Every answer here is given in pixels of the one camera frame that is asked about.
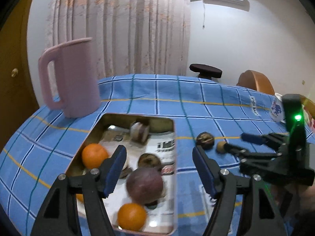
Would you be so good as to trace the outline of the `purple round fruit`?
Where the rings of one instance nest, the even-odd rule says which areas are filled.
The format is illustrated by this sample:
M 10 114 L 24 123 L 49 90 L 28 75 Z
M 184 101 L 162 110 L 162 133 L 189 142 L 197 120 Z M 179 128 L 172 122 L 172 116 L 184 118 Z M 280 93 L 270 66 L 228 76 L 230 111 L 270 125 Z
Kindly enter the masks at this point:
M 138 204 L 157 201 L 164 189 L 161 173 L 155 168 L 137 168 L 128 176 L 126 189 L 131 200 Z

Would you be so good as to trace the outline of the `dark brown passion fruit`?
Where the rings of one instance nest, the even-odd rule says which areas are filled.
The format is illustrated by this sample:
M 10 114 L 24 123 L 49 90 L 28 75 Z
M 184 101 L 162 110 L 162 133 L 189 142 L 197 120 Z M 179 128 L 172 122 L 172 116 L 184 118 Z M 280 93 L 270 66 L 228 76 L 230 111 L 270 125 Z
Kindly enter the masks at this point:
M 143 153 L 138 159 L 138 168 L 155 168 L 157 171 L 162 170 L 162 162 L 160 158 L 152 153 Z

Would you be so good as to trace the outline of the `cut brown fruit half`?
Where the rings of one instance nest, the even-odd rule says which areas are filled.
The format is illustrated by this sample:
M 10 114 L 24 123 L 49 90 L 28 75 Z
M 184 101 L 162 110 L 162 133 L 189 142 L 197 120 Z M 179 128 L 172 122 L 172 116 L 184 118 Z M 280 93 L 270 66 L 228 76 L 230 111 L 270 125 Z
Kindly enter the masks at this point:
M 132 167 L 129 165 L 129 159 L 127 158 L 124 166 L 120 173 L 120 179 L 126 178 L 133 171 Z

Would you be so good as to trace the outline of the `white blue floral cup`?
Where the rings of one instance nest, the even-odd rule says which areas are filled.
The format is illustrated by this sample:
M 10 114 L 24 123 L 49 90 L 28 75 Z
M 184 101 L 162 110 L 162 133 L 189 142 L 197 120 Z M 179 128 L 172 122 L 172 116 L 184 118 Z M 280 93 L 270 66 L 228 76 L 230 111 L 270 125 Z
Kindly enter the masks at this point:
M 284 121 L 285 117 L 281 94 L 279 93 L 274 94 L 269 114 L 275 122 Z

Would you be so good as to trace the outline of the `blue plaid tablecloth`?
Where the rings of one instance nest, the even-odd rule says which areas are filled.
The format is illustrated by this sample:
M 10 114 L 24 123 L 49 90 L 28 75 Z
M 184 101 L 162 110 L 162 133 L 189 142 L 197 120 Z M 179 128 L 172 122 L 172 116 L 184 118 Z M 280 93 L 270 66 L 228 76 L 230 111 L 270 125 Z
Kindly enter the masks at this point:
M 273 97 L 195 77 L 126 75 L 99 82 L 101 106 L 79 119 L 42 106 L 12 135 L 1 152 L 1 205 L 21 235 L 29 235 L 56 177 L 63 173 L 92 127 L 105 113 L 170 118 L 175 123 L 178 228 L 175 235 L 201 235 L 209 198 L 192 160 L 194 139 L 209 132 L 216 141 L 267 152 L 242 142 L 250 134 L 285 133 L 269 114 Z

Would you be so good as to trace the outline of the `brown wooden chair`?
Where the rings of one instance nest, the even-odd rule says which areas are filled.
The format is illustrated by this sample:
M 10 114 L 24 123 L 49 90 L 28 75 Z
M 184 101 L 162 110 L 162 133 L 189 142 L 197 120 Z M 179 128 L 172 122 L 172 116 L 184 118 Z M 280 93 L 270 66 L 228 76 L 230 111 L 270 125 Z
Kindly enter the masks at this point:
M 258 92 L 262 92 L 269 95 L 274 95 L 275 91 L 273 86 L 266 75 L 263 73 L 246 70 L 243 72 L 239 79 L 237 86 L 246 87 L 248 89 L 253 89 Z

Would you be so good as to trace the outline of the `printed paper sheet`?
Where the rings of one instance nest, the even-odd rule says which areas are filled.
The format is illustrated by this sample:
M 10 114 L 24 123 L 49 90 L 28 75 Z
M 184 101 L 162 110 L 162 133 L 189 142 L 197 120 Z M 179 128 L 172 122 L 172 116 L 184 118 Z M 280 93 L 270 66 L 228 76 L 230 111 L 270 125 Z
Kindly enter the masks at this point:
M 117 230 L 170 235 L 175 222 L 175 133 L 172 128 L 140 131 L 110 125 L 100 143 L 109 154 L 125 146 L 127 158 L 114 192 L 104 205 Z

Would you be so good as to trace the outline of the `gold metal tin tray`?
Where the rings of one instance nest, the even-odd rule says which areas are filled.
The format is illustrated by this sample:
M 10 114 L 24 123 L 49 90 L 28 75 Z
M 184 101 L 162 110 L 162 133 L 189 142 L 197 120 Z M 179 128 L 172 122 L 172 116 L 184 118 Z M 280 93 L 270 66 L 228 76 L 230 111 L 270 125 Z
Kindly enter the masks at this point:
M 66 175 L 81 176 L 88 172 L 82 161 L 82 151 L 89 144 L 100 144 L 109 155 L 119 145 L 125 146 L 127 159 L 121 176 L 114 192 L 103 200 L 110 222 L 115 230 L 125 232 L 118 225 L 117 214 L 123 204 L 132 202 L 127 192 L 127 178 L 140 166 L 152 166 L 161 173 L 162 195 L 145 206 L 147 219 L 140 231 L 129 233 L 171 235 L 177 228 L 175 136 L 175 123 L 169 118 L 106 113 L 85 138 L 68 166 Z

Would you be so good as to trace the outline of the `dark round stool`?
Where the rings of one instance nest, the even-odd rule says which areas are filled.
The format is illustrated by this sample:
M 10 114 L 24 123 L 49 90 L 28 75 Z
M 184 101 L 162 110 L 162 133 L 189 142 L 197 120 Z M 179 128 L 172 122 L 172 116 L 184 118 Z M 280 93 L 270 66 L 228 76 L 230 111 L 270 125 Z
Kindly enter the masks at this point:
M 190 71 L 198 73 L 199 78 L 212 80 L 213 78 L 220 79 L 222 71 L 216 67 L 210 65 L 204 65 L 199 63 L 193 63 L 189 66 Z

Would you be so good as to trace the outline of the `brown wooden door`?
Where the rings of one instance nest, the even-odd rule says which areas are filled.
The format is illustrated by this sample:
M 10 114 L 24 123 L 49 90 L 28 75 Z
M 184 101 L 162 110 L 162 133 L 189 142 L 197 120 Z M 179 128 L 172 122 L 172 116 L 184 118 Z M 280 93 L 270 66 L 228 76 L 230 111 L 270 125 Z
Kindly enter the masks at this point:
M 38 108 L 27 56 L 32 0 L 20 0 L 1 29 L 1 148 Z M 18 75 L 11 77 L 14 68 Z

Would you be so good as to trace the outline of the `pink plastic pitcher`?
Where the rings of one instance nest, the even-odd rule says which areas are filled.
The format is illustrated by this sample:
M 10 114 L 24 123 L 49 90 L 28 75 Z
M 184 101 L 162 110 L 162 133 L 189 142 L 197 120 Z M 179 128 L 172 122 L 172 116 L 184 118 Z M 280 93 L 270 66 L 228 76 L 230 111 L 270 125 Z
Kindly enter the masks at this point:
M 48 64 L 54 63 L 59 101 L 53 100 Z M 101 104 L 92 38 L 80 38 L 46 49 L 38 60 L 43 100 L 67 118 L 85 117 Z

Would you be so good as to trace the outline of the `brass door knob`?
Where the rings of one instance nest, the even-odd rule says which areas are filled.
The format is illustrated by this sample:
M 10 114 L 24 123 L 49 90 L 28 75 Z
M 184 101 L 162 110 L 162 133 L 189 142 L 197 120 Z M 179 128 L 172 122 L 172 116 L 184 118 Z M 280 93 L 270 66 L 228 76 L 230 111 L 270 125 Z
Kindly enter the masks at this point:
M 11 72 L 11 77 L 12 78 L 15 78 L 17 75 L 18 75 L 18 69 L 17 68 L 14 68 L 13 70 L 12 70 L 12 72 Z

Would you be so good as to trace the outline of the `pink floral curtain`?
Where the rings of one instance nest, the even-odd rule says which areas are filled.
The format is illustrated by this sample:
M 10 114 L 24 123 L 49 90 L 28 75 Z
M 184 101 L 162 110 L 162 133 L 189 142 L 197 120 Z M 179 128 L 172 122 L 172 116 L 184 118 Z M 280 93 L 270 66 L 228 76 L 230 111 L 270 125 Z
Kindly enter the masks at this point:
M 92 38 L 99 78 L 185 75 L 190 0 L 51 0 L 46 44 Z

